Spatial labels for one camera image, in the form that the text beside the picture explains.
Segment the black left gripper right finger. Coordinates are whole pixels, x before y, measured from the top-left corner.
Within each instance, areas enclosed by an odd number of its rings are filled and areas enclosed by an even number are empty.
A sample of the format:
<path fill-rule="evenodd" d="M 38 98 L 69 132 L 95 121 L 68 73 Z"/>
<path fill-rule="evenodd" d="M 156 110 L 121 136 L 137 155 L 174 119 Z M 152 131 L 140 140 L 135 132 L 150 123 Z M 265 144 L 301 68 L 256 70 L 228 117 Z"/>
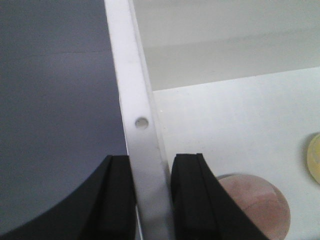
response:
<path fill-rule="evenodd" d="M 225 191 L 201 153 L 175 156 L 170 187 L 176 239 L 267 239 Z"/>

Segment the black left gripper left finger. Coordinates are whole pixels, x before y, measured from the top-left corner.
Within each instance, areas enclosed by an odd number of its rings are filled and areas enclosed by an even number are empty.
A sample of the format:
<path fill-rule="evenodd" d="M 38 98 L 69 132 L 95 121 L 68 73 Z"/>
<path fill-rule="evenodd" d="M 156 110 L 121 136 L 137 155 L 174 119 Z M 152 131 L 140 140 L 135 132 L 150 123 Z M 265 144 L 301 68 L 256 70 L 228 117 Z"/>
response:
<path fill-rule="evenodd" d="M 129 156 L 108 155 L 57 205 L 2 240 L 133 240 L 136 194 Z"/>

